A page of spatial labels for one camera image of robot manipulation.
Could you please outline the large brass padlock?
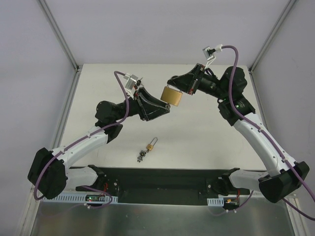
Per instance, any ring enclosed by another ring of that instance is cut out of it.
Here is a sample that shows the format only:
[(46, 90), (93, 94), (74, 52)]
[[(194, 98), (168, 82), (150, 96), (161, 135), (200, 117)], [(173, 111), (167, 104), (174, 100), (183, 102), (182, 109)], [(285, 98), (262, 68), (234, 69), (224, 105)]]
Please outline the large brass padlock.
[(183, 93), (181, 91), (175, 90), (169, 86), (165, 86), (160, 99), (165, 103), (178, 107), (182, 95)]

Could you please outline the small brass padlock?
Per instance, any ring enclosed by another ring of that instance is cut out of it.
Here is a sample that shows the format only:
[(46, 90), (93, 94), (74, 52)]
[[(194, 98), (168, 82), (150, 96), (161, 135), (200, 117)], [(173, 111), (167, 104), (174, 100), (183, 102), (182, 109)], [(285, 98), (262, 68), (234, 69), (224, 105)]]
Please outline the small brass padlock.
[(158, 141), (158, 137), (154, 137), (154, 138), (151, 140), (151, 142), (146, 146), (146, 149), (147, 149), (148, 151), (152, 151), (153, 148), (154, 148), (154, 145), (157, 143), (157, 141)]

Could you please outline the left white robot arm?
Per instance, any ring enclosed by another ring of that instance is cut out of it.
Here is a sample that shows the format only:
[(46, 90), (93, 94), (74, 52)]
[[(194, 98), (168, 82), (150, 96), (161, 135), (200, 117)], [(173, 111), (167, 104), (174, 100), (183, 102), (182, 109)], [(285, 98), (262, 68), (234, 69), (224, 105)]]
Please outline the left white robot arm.
[(119, 104), (101, 101), (96, 107), (95, 125), (72, 143), (48, 150), (41, 148), (35, 154), (28, 180), (46, 199), (53, 199), (65, 189), (92, 189), (104, 186), (105, 174), (95, 165), (72, 169), (71, 166), (93, 150), (109, 144), (119, 135), (122, 122), (139, 116), (151, 121), (170, 112), (170, 105), (151, 96), (145, 88), (137, 89)]

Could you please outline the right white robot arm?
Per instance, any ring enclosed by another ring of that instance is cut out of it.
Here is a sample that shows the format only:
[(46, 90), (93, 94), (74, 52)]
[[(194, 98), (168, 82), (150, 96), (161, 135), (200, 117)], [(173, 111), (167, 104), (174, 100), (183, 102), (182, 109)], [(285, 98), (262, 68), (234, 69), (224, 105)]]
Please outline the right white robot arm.
[(190, 72), (171, 77), (167, 84), (189, 95), (199, 90), (215, 97), (221, 116), (243, 135), (266, 168), (265, 172), (233, 168), (213, 183), (213, 191), (227, 196), (244, 188), (259, 191), (268, 201), (277, 203), (301, 186), (310, 168), (286, 153), (266, 130), (243, 96), (247, 85), (243, 69), (230, 66), (218, 79), (197, 64)]

